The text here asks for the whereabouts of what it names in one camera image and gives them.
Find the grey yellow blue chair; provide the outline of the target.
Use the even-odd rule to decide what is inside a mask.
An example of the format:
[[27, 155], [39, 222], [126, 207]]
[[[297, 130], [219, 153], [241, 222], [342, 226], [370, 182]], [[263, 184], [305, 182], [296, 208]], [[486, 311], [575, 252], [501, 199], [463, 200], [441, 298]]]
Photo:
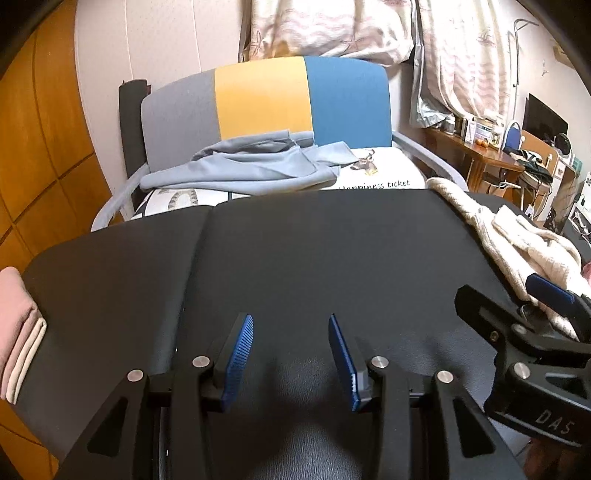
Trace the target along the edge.
[[277, 130], [311, 131], [324, 145], [353, 149], [397, 145], [461, 189], [462, 175], [392, 128], [384, 67], [331, 57], [287, 57], [239, 63], [164, 85], [141, 103], [147, 162], [99, 210], [91, 228], [106, 227], [133, 198], [143, 176], [182, 164], [204, 147]]

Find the folded pink cloth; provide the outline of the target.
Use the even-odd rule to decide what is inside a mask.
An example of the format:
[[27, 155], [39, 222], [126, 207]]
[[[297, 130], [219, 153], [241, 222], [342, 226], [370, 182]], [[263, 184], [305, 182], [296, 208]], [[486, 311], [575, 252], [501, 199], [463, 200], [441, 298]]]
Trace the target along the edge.
[[38, 307], [12, 266], [1, 270], [1, 398], [9, 399], [9, 379], [39, 318]]

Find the wooden wardrobe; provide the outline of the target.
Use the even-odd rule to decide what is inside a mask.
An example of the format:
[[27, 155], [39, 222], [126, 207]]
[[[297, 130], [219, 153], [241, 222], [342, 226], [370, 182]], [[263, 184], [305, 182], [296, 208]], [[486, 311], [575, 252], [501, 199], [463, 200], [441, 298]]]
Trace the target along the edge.
[[63, 1], [1, 77], [1, 264], [24, 270], [47, 248], [89, 232], [110, 190], [81, 105], [77, 4]]

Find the wooden desk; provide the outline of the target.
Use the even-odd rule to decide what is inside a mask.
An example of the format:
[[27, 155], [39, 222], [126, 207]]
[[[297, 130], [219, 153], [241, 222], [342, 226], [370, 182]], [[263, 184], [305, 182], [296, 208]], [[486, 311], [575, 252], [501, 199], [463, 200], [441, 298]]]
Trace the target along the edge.
[[517, 184], [518, 177], [524, 171], [524, 167], [503, 151], [491, 147], [484, 148], [464, 142], [456, 135], [444, 133], [435, 128], [424, 129], [425, 145], [433, 153], [444, 157], [443, 151], [451, 150], [452, 153], [462, 157], [462, 172], [469, 191], [477, 193], [483, 187], [484, 174], [493, 173], [497, 169], [499, 173], [505, 173], [505, 178], [513, 184]]

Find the pink patterned curtain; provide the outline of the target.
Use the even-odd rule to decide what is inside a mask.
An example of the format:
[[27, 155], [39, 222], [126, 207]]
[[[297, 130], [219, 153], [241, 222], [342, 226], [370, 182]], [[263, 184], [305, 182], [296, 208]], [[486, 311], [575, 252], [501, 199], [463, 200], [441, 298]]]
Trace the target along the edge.
[[424, 46], [430, 92], [458, 117], [505, 120], [507, 35], [491, 1], [253, 1], [249, 61], [288, 56], [413, 64]]

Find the folded cream cloth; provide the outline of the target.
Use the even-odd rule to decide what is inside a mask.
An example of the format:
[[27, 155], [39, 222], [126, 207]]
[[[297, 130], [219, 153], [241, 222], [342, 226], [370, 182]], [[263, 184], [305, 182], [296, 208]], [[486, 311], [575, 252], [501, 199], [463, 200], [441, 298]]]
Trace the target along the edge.
[[45, 336], [46, 329], [46, 321], [43, 318], [39, 318], [19, 352], [16, 363], [9, 376], [6, 392], [6, 400], [13, 405], [17, 403], [22, 384]]

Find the white printed seat cushion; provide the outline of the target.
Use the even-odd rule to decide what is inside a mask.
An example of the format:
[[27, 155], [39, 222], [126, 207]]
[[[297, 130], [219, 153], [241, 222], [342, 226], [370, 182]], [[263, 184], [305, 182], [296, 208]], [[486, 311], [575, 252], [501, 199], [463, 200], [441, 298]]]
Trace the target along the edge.
[[[396, 147], [354, 149], [356, 163], [341, 168], [334, 185], [324, 190], [424, 189], [426, 177]], [[150, 190], [136, 208], [132, 220], [193, 206], [247, 198], [247, 195], [197, 188], [157, 188]]]

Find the black monitor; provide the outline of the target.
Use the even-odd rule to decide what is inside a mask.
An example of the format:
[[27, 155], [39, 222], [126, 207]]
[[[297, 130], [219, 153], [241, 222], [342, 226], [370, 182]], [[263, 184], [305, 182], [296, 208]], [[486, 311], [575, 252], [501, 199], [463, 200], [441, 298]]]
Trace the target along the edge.
[[551, 141], [559, 134], [567, 134], [568, 123], [544, 102], [529, 94], [523, 129], [542, 141]]

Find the grey blue garment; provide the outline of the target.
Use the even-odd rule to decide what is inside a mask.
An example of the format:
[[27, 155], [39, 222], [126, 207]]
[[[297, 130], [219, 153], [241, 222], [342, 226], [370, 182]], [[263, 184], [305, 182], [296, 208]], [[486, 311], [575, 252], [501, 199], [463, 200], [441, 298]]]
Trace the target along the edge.
[[311, 131], [288, 130], [219, 141], [188, 162], [149, 173], [144, 191], [197, 188], [249, 196], [331, 186], [358, 158], [345, 142], [315, 144]]

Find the black rolled mat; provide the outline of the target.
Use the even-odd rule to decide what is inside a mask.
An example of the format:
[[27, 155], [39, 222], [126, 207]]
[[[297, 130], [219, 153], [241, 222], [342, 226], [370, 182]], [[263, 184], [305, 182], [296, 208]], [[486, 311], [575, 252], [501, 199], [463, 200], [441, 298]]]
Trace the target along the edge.
[[118, 87], [119, 130], [127, 177], [147, 162], [141, 123], [141, 103], [150, 94], [145, 79], [123, 82]]

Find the cream knit sweater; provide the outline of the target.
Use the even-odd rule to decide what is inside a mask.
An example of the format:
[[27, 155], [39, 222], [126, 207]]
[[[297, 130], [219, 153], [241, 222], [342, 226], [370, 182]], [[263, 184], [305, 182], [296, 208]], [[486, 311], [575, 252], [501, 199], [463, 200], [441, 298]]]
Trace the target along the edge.
[[497, 212], [478, 203], [450, 180], [434, 177], [428, 189], [440, 194], [472, 226], [484, 250], [500, 268], [517, 297], [544, 311], [555, 329], [577, 340], [566, 316], [543, 305], [526, 290], [527, 278], [536, 273], [577, 295], [590, 295], [590, 284], [581, 275], [581, 256], [573, 243], [549, 230], [532, 225], [526, 217], [503, 205]]

